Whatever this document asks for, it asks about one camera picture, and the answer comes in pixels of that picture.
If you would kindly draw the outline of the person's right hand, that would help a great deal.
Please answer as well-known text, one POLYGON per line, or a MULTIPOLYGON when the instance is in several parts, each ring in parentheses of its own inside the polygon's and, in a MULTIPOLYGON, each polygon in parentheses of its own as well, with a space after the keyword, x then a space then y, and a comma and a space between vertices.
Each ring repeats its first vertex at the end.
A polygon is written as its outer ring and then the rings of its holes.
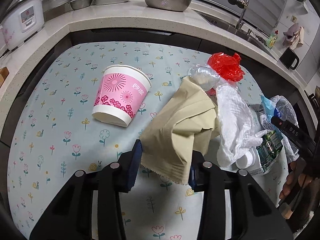
POLYGON ((287 175, 286 181, 279 194, 280 200, 284 200, 290 194, 296 182, 298 182, 302 188, 307 187, 308 184, 312 182, 313 178, 311 176, 298 172, 303 169, 303 164, 304 161, 300 158, 290 163, 291 172, 287 175))

